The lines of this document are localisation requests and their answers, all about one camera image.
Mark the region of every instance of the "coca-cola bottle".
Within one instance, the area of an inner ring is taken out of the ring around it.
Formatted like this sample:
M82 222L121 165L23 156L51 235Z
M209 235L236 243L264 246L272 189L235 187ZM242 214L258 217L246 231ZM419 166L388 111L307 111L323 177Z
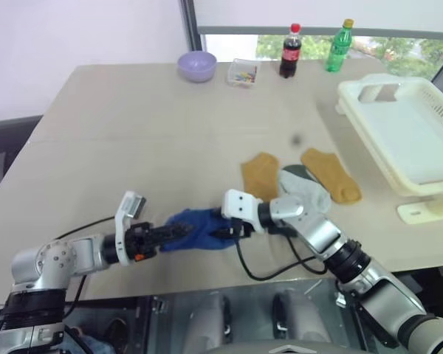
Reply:
M300 24L290 25L290 34L284 40L284 50L282 51L281 69L279 74L285 78L294 76L297 69L297 60L301 56L301 26Z

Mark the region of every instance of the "green plastic bottle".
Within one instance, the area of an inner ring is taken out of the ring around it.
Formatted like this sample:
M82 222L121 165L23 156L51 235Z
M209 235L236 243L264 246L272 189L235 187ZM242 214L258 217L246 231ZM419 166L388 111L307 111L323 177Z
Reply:
M351 46L351 28L354 21L347 18L343 22L343 28L334 36L330 54L325 62L325 69L328 72L338 72L343 65L343 61Z

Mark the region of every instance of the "window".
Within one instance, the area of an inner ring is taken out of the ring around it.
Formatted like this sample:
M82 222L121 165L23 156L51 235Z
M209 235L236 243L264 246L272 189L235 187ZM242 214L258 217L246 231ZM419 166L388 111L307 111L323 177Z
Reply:
M332 43L329 35L302 37L304 60L324 60ZM280 60L283 35L205 35L205 48L219 61L234 58ZM349 58L376 58L391 74L433 79L443 65L443 40L353 37Z

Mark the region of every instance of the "red bottle cap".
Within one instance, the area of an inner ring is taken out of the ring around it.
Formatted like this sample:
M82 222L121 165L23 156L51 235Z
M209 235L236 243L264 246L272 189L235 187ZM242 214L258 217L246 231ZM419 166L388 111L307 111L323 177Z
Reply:
M290 25L290 32L299 33L301 31L300 24L291 24Z

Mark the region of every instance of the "brown sock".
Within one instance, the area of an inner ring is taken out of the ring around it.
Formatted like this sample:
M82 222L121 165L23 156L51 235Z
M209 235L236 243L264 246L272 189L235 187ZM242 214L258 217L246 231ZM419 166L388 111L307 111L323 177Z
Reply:
M302 155L301 161L332 194L332 199L337 203L353 204L361 200L360 187L348 176L334 153L308 149Z
M251 161L241 164L244 191L263 201L277 198L278 169L279 161L268 153L259 153Z

